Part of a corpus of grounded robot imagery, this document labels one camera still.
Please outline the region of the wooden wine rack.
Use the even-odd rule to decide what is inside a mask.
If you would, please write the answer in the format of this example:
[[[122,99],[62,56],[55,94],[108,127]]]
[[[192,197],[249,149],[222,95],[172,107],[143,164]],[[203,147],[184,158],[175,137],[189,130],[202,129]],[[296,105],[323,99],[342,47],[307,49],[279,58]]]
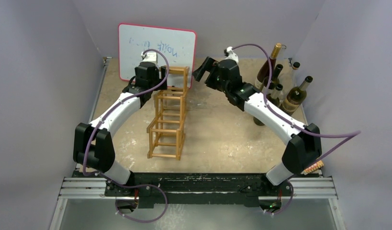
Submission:
[[[168,86],[154,95],[155,117],[148,125],[147,157],[181,159],[185,142],[185,120],[189,91],[189,67],[171,67],[170,75],[179,78],[182,86]]]

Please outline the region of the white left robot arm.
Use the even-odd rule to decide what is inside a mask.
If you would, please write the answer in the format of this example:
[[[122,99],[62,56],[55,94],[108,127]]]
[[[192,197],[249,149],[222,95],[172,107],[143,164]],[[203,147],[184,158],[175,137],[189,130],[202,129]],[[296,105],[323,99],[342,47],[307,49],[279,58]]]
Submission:
[[[141,109],[152,93],[167,89],[170,66],[158,67],[153,62],[142,61],[134,69],[135,75],[122,90],[118,99],[98,118],[90,123],[79,123],[75,128],[73,160],[90,167],[117,183],[124,196],[135,191],[133,173],[115,158],[112,138],[126,120]]]

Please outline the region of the green bottle silver cap front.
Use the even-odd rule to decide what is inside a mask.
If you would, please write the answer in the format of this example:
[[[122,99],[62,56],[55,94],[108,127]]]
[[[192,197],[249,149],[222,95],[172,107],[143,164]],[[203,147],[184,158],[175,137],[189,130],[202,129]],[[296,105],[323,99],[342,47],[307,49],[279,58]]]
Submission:
[[[280,105],[280,109],[291,116],[307,97],[307,88],[313,81],[312,76],[307,76],[300,86],[293,87]]]

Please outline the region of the red wine bottle gold cap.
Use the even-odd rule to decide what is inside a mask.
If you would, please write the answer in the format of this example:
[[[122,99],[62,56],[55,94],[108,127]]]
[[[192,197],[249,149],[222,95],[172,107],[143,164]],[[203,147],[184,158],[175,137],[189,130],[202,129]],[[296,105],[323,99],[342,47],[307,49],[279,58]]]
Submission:
[[[281,50],[281,47],[282,47],[281,43],[276,43],[269,56],[269,60],[267,60],[260,68],[254,83],[254,86],[256,88],[262,90],[265,87],[265,82],[267,82],[268,80],[267,78],[269,76],[269,68],[270,67],[272,67],[272,69],[275,68],[277,56]]]

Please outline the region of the green bottle black neck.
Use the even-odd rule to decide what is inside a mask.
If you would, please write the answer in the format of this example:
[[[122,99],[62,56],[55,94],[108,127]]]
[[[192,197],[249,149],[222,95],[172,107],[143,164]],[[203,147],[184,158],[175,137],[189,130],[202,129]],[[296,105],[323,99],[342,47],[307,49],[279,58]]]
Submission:
[[[274,90],[275,87],[280,83],[280,80],[278,79],[278,77],[279,77],[279,74],[281,73],[282,70],[283,70],[282,64],[277,64],[274,67],[274,69],[272,71],[272,77],[271,77],[268,91]],[[268,81],[269,81],[269,76],[266,76],[264,78],[263,83],[262,83],[262,91],[264,91],[266,89]]]

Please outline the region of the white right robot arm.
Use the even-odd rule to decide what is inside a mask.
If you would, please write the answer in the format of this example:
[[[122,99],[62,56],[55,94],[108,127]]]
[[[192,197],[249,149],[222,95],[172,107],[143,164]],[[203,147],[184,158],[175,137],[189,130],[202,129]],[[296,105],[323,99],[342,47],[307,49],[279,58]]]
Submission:
[[[271,102],[265,102],[263,93],[242,80],[235,60],[216,61],[207,57],[202,65],[193,71],[192,76],[196,81],[200,81],[206,72],[209,73],[204,82],[207,87],[223,92],[230,104],[260,120],[286,146],[281,163],[271,168],[261,183],[265,194],[275,194],[281,183],[295,174],[302,173],[321,156],[319,127],[315,124],[306,126]]]

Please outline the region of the clear square glass bottle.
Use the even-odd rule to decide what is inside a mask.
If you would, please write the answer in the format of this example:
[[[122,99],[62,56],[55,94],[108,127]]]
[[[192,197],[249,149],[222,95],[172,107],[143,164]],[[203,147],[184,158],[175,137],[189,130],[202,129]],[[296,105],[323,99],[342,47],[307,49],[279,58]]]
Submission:
[[[285,67],[279,75],[280,84],[283,85],[283,89],[280,95],[284,98],[289,91],[295,86],[294,75],[300,68],[300,62],[293,62],[290,67]]]

